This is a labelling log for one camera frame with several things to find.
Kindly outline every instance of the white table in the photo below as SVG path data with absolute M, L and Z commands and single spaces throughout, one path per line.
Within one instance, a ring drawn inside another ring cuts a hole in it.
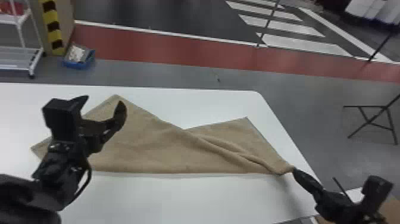
M 189 128 L 249 117 L 289 163 L 315 177 L 264 98 L 250 91 L 0 83 L 0 172 L 29 178 L 39 164 L 30 147 L 49 136 L 41 108 L 51 98 L 89 95 L 83 113 L 119 94 L 159 118 Z M 63 223 L 279 223 L 316 214 L 291 174 L 139 175 L 95 172 Z

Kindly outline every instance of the yellow and black post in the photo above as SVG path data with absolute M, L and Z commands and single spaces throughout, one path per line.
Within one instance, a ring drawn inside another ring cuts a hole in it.
M 48 42 L 51 45 L 54 55 L 65 54 L 65 43 L 61 35 L 60 21 L 57 13 L 55 0 L 39 0 L 43 7 L 43 21 L 45 23 L 48 35 Z

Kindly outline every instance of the beige towel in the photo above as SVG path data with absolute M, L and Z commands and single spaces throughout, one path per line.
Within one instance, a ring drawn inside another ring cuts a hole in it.
M 94 170 L 277 175 L 293 170 L 247 118 L 184 130 L 117 95 L 88 112 L 85 118 L 108 119 L 119 101 L 127 107 L 127 120 L 100 153 L 89 157 Z M 33 146 L 33 152 L 42 158 L 49 141 Z

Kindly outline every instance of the white shelf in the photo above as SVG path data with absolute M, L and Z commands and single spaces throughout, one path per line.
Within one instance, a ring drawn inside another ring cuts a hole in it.
M 8 14 L 0 14 L 0 24 L 10 24 L 16 26 L 22 26 L 24 22 L 28 19 L 31 14 L 31 10 L 25 10 L 23 15 L 8 15 Z
M 43 48 L 0 46 L 0 70 L 26 70 L 33 74 Z
M 8 15 L 0 14 L 0 24 L 15 25 L 20 38 L 21 47 L 0 46 L 0 70 L 24 70 L 28 71 L 29 78 L 35 78 L 35 67 L 43 54 L 43 44 L 40 39 L 38 27 L 33 18 L 30 9 L 29 0 L 24 0 L 27 10 L 23 15 Z M 15 5 L 14 0 L 10 0 L 10 4 Z M 33 27 L 35 28 L 36 36 L 40 44 L 40 48 L 27 48 L 23 36 L 22 25 L 32 16 Z

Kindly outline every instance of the concrete floor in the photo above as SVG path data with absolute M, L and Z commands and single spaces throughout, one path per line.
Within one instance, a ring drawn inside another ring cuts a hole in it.
M 257 91 L 327 189 L 338 190 L 332 177 L 345 189 L 352 189 L 361 187 L 369 175 L 379 175 L 395 183 L 392 193 L 400 198 L 400 174 L 396 172 L 400 149 L 392 144 L 390 132 L 369 128 L 357 138 L 347 139 L 346 134 L 362 123 L 362 117 L 357 110 L 342 109 L 343 105 L 386 104 L 399 93 L 399 85 L 111 60 L 97 60 L 89 70 L 78 71 L 61 67 L 60 62 L 57 57 L 41 60 L 35 80 L 25 73 L 0 71 L 0 82 Z M 399 104 L 392 107 L 392 114 L 400 128 Z

